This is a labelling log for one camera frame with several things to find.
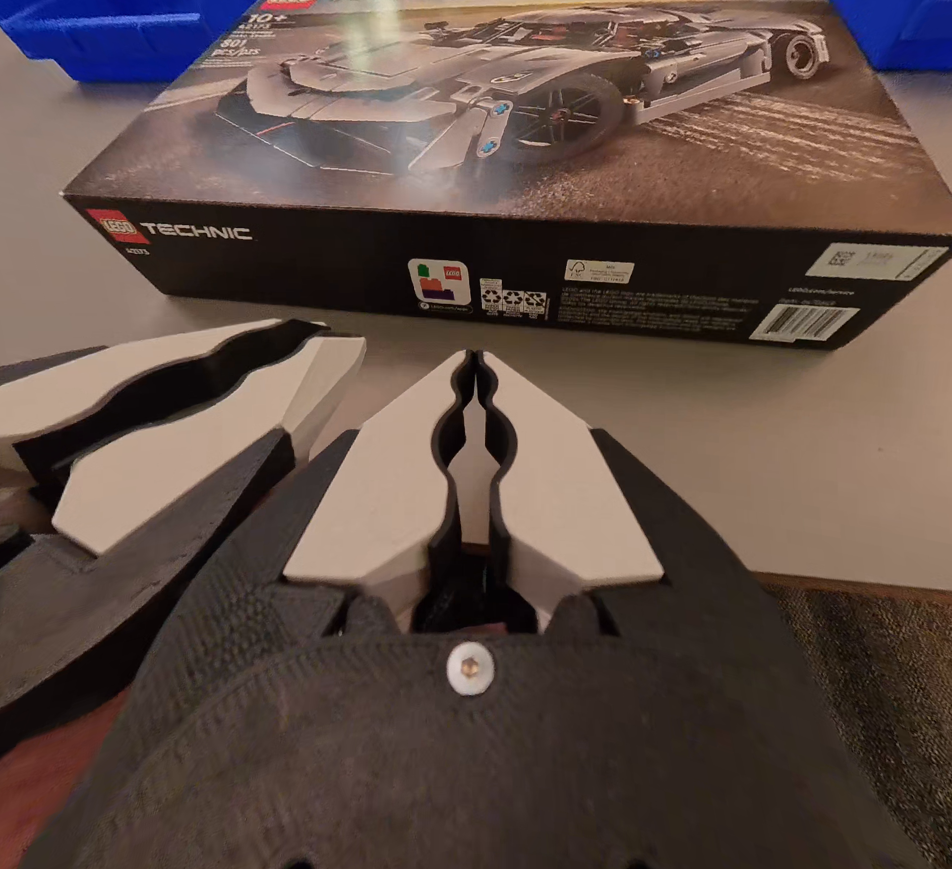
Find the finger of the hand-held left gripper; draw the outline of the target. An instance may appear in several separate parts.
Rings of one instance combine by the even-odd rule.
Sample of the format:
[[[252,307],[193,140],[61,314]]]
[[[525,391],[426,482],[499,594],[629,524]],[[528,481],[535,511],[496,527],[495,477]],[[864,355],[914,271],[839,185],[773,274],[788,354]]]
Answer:
[[[3,469],[34,469],[15,447],[88,419],[107,419],[91,443],[142,423],[166,419],[223,396],[245,375],[290,356],[305,340],[327,335],[319,321],[265,319],[69,351],[3,368]]]
[[[290,356],[261,366],[223,396],[166,419],[91,443],[117,420],[88,419],[15,447],[34,460],[30,477],[52,509],[55,533],[101,557],[263,437],[290,446],[278,477],[306,458],[363,363],[360,335],[305,340]]]

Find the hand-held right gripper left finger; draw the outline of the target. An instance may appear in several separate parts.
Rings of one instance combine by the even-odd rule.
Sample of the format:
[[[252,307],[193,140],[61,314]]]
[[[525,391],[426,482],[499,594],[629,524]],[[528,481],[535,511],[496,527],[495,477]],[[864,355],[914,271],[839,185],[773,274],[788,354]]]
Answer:
[[[351,588],[407,619],[460,552],[449,465],[467,441],[475,354],[460,350],[365,421],[283,576]]]

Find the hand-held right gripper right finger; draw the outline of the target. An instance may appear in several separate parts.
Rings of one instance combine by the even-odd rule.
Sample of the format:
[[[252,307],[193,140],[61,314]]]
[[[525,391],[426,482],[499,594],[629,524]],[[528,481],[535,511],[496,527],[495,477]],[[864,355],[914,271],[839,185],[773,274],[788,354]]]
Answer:
[[[487,587],[510,633],[536,633],[568,596],[652,585],[660,560],[595,438],[498,356],[475,356],[490,484]]]

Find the black lego set box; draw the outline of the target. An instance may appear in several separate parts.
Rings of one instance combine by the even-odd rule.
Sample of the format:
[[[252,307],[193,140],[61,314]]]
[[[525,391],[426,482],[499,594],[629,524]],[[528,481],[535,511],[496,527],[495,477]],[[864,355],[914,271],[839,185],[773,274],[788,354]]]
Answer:
[[[62,196],[170,296],[742,344],[950,265],[827,0],[259,0]]]

